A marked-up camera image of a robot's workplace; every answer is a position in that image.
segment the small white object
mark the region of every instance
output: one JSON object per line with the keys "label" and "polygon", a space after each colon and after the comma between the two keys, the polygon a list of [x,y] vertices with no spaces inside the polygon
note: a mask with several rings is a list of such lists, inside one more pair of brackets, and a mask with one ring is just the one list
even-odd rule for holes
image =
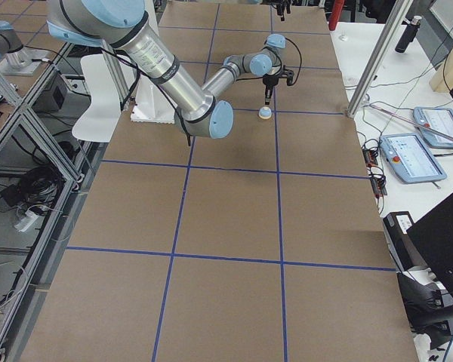
{"label": "small white object", "polygon": [[22,219],[20,219],[20,221],[17,222],[14,225],[14,227],[19,232],[26,232],[38,218],[39,218],[39,215],[37,215],[36,213],[34,213],[31,210],[27,210],[25,212],[25,216]]}
{"label": "small white object", "polygon": [[258,116],[262,119],[270,119],[272,117],[272,109],[270,107],[264,106],[258,111]]}
{"label": "small white object", "polygon": [[416,352],[418,353],[418,358],[420,361],[427,362],[429,360],[430,343],[431,338],[427,334],[417,334],[414,337],[414,346],[416,348]]}
{"label": "small white object", "polygon": [[134,122],[174,123],[174,108],[161,91],[147,78],[141,77],[136,106],[131,114]]}

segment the robotic arm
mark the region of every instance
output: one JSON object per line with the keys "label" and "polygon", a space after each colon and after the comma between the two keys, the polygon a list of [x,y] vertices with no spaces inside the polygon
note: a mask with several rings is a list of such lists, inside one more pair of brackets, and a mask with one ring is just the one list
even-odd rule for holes
{"label": "robotic arm", "polygon": [[246,72],[281,72],[285,38],[272,34],[257,53],[231,56],[202,87],[148,25],[143,0],[48,0],[49,32],[75,44],[124,50],[176,104],[175,124],[186,135],[222,138],[233,126],[233,108],[217,100]]}
{"label": "robotic arm", "polygon": [[4,55],[13,69],[22,69],[32,62],[12,25],[0,20],[0,59]]}

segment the table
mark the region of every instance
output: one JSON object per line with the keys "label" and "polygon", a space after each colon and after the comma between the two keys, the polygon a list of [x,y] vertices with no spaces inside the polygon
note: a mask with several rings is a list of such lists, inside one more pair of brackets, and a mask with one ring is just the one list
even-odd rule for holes
{"label": "table", "polygon": [[272,121],[258,81],[221,97],[223,140],[122,115],[22,362],[417,360],[322,9],[171,2],[160,24],[200,83],[271,32],[306,59]]}
{"label": "table", "polygon": [[[0,0],[0,20],[8,21],[14,27],[20,40],[30,47],[47,48],[60,51],[63,42],[52,38],[48,34],[46,26],[47,8],[45,2]],[[5,76],[6,79],[17,85],[17,92],[26,102],[33,104],[43,87],[53,74],[52,68],[42,64],[32,76]],[[0,149],[6,143],[7,135],[13,132],[18,124],[20,113],[7,103],[0,104],[0,111],[4,114],[0,117]]]}
{"label": "table", "polygon": [[[384,101],[392,106],[402,108],[414,108],[416,106],[434,107],[448,103],[446,107],[453,109],[453,102],[450,103],[452,98],[449,94],[432,91],[429,81],[435,74],[435,70],[430,66],[429,59],[416,39],[408,46],[405,53],[400,54],[394,51],[396,42],[399,40],[403,29],[400,27],[399,33],[393,38],[393,44],[384,58],[377,72],[377,78],[372,85],[406,82],[418,77],[425,70],[426,74],[420,77],[418,82],[415,79],[407,84],[372,87],[368,91],[370,102]],[[359,81],[381,30],[381,24],[339,23],[336,30],[331,34],[346,86],[357,84]],[[347,90],[348,97],[352,96],[352,94],[352,90]],[[379,103],[378,106],[391,111],[395,110],[382,103]],[[401,109],[397,113],[413,119],[412,112],[408,109]],[[362,110],[356,114],[355,120],[357,130],[363,132],[368,138],[377,139],[379,137],[379,131],[362,120]],[[365,120],[381,130],[386,127],[384,134],[414,132],[414,127],[410,124],[405,124],[396,119],[389,121],[389,117],[370,108],[365,109]],[[364,142],[362,137],[359,139],[361,143]],[[450,151],[433,150],[434,154],[446,152]],[[386,189],[388,195],[384,198],[384,208],[381,216],[386,216],[393,211],[409,211],[416,222],[450,195],[453,192],[453,156],[438,158],[438,161],[448,174],[447,179],[437,183],[441,189],[437,189],[432,183],[405,185],[397,179],[394,172],[385,163],[384,172],[387,175]]]}

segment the lab equipment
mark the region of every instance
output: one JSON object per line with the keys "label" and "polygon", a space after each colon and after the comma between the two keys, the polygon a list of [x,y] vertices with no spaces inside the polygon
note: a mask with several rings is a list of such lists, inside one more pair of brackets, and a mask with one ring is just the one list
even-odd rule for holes
{"label": "lab equipment", "polygon": [[[453,192],[407,232],[427,266],[447,290],[436,297],[442,300],[441,304],[411,310],[408,317],[417,330],[425,330],[434,324],[443,325],[430,331],[432,340],[438,341],[435,345],[440,345],[453,334]],[[433,298],[423,298],[419,302],[426,301],[433,301]]]}
{"label": "lab equipment", "polygon": [[[453,110],[450,108],[416,107],[413,111],[416,123],[432,130],[453,137]],[[453,141],[443,136],[419,128],[421,135],[430,147],[438,149],[453,149]]]}
{"label": "lab equipment", "polygon": [[233,108],[217,98],[240,75],[283,76],[285,38],[267,37],[257,53],[227,57],[223,66],[201,87],[162,43],[148,24],[143,0],[48,0],[51,35],[74,44],[125,51],[153,84],[174,103],[174,123],[188,137],[223,138],[233,126]]}
{"label": "lab equipment", "polygon": [[395,51],[397,51],[398,53],[404,53],[406,51],[409,43],[411,43],[414,38],[416,38],[416,33],[418,32],[418,29],[420,29],[421,19],[422,17],[418,15],[413,17],[413,20],[409,22],[409,24],[406,26],[405,31],[402,33],[398,44],[396,44],[396,47],[394,48]]}
{"label": "lab equipment", "polygon": [[40,63],[33,58],[47,56],[47,51],[31,50],[23,46],[13,26],[7,21],[0,20],[0,72],[4,75],[32,75]]}
{"label": "lab equipment", "polygon": [[381,137],[381,151],[404,183],[428,183],[446,178],[446,173],[416,133]]}

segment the black cylinder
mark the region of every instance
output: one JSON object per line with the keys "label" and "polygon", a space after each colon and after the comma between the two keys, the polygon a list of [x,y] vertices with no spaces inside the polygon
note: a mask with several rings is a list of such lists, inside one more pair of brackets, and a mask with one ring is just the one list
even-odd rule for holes
{"label": "black cylinder", "polygon": [[420,20],[421,17],[414,17],[413,20],[406,26],[405,31],[401,35],[398,44],[394,48],[395,51],[398,53],[404,53],[406,48],[408,47],[409,43],[411,43],[414,38],[416,37],[416,33],[420,28]]}

